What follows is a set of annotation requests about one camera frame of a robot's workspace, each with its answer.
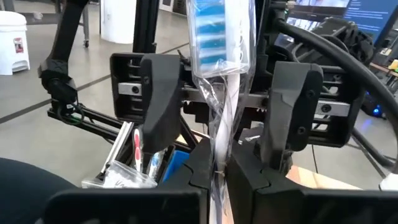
clear plastic bag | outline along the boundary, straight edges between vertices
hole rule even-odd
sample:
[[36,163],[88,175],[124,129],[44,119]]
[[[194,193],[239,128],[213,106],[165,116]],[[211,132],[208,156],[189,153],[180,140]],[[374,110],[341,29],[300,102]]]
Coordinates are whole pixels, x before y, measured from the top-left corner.
[[104,188],[154,188],[157,183],[135,169],[118,161],[112,161],[106,170]]
[[103,189],[104,183],[101,180],[93,179],[93,180],[83,180],[81,182],[81,187],[83,189]]
[[210,107],[210,223],[222,223],[224,170],[256,70],[254,0],[187,0],[193,81]]

black hose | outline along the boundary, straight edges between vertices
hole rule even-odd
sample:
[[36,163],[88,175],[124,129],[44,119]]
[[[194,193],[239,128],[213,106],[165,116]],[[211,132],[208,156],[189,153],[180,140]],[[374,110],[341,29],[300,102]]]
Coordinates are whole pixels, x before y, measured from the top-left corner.
[[373,147],[373,145],[356,129],[354,128],[352,135],[354,140],[357,140],[360,146],[364,147],[365,150],[373,157],[376,162],[383,166],[386,169],[391,169],[394,166],[394,163],[381,154],[377,149]]
[[[299,42],[311,45],[316,51],[328,57],[337,66],[361,82],[365,89],[381,102],[386,117],[391,122],[396,137],[398,137],[398,103],[391,92],[365,65],[319,35],[287,24],[280,19],[275,21],[275,25],[281,33],[289,35]],[[398,174],[398,162],[393,166],[392,173]]]

gray floor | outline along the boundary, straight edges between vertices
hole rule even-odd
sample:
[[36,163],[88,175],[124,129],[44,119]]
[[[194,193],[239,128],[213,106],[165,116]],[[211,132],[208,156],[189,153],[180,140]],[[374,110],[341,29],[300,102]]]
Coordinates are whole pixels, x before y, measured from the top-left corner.
[[[52,12],[46,4],[16,1],[18,11]],[[49,98],[41,87],[36,69],[50,52],[56,25],[29,26],[27,31],[29,56],[32,70],[12,77],[0,77],[0,120],[10,114]],[[130,52],[131,45],[112,44],[100,39],[99,9],[90,6],[90,48],[83,47],[83,31],[78,30],[70,57],[70,75],[78,86],[93,82],[109,74],[109,56],[113,52]],[[158,52],[178,47],[188,42],[186,18],[161,11],[157,25]],[[181,47],[189,54],[188,46]],[[79,92],[80,101],[87,107],[113,115],[110,80],[96,83]],[[84,178],[95,176],[106,159],[111,146],[103,139],[48,118],[43,106],[30,113],[0,123],[0,157],[24,161],[54,172],[79,185]],[[195,124],[192,116],[188,123],[197,131],[202,125]],[[395,157],[397,143],[387,121],[360,114],[356,123],[377,148]],[[325,174],[364,189],[377,189],[381,181],[366,156],[356,149],[355,142],[342,149],[314,146],[294,155],[298,166]]]

toothbrush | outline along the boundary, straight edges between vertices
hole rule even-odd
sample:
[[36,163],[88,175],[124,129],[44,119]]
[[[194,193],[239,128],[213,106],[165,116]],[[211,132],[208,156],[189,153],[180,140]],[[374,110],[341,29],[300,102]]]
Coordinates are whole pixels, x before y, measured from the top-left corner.
[[147,168],[147,175],[152,180],[156,180],[156,176],[159,171],[160,165],[162,165],[164,153],[165,150],[156,152],[149,162],[149,166]]
[[141,131],[136,128],[133,133],[134,138],[134,160],[135,168],[138,172],[142,172],[142,141],[141,141]]

computer monitor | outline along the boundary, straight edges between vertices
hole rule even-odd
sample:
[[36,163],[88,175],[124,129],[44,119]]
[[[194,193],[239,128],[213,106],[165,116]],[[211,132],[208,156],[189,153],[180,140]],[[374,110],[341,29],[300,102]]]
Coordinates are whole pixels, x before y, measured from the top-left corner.
[[[311,31],[327,17],[342,18],[350,0],[296,0],[289,12],[287,23]],[[294,39],[287,35],[278,36],[275,44],[285,47]]]
[[349,0],[296,0],[289,17],[322,22],[326,17],[343,17]]
[[351,0],[344,19],[353,21],[358,28],[373,38],[380,47],[398,16],[397,0]]
[[[379,48],[398,17],[398,3],[397,0],[296,0],[287,22],[311,31],[326,17],[355,22]],[[287,35],[280,35],[275,44],[285,47],[293,41]]]

